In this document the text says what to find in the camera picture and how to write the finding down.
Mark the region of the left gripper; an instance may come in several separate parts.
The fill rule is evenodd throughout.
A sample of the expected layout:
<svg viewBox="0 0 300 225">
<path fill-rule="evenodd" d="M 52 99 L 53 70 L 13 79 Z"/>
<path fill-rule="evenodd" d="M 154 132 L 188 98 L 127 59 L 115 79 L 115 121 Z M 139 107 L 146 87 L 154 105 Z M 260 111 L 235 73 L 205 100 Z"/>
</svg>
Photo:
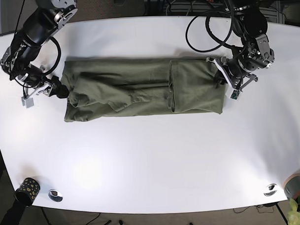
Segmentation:
<svg viewBox="0 0 300 225">
<path fill-rule="evenodd" d="M 256 75 L 245 71 L 234 59 L 207 57 L 206 61 L 214 64 L 218 70 L 213 79 L 216 87 L 227 84 L 233 89 L 230 95 L 231 99 L 237 100 L 247 85 L 253 81 L 258 81 Z"/>
</svg>

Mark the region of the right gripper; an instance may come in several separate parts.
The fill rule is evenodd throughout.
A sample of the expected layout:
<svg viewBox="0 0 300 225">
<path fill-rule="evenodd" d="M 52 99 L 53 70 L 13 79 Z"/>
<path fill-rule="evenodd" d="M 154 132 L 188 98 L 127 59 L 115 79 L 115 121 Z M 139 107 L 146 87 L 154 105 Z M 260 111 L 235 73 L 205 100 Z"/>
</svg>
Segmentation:
<svg viewBox="0 0 300 225">
<path fill-rule="evenodd" d="M 67 86 L 59 84 L 59 77 L 21 77 L 20 81 L 23 87 L 22 104 L 25 108 L 34 106 L 33 95 L 44 94 L 46 96 L 57 96 L 65 99 L 69 96 Z"/>
</svg>

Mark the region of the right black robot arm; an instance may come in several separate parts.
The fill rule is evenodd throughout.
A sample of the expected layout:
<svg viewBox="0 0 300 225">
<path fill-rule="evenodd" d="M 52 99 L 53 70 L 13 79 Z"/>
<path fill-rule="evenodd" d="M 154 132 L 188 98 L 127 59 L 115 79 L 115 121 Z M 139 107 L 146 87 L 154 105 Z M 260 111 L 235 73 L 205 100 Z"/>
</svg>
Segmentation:
<svg viewBox="0 0 300 225">
<path fill-rule="evenodd" d="M 5 51 L 0 66 L 23 88 L 22 104 L 26 108 L 34 105 L 32 95 L 67 98 L 68 88 L 59 77 L 53 75 L 61 59 L 61 47 L 54 35 L 64 27 L 77 12 L 77 0 L 35 0 L 37 9 L 26 20 L 20 30 L 16 29 L 10 47 Z M 52 42 L 57 49 L 55 64 L 46 70 L 31 64 L 42 46 Z"/>
</svg>

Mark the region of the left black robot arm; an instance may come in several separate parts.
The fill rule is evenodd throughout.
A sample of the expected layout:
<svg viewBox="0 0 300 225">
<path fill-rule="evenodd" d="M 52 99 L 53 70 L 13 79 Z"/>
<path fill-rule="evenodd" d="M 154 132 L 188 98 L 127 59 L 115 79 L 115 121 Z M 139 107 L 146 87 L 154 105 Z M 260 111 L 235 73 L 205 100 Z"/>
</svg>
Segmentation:
<svg viewBox="0 0 300 225">
<path fill-rule="evenodd" d="M 214 81 L 217 84 L 228 84 L 232 89 L 231 98 L 236 100 L 243 88 L 252 81 L 258 81 L 254 75 L 257 69 L 267 69 L 275 60 L 273 50 L 267 37 L 267 20 L 260 12 L 257 0 L 221 0 L 231 15 L 231 28 L 240 37 L 242 47 L 227 44 L 219 40 L 210 30 L 206 18 L 205 27 L 210 37 L 225 48 L 232 51 L 233 57 L 228 59 L 207 58 L 207 62 L 215 64 L 218 72 Z"/>
</svg>

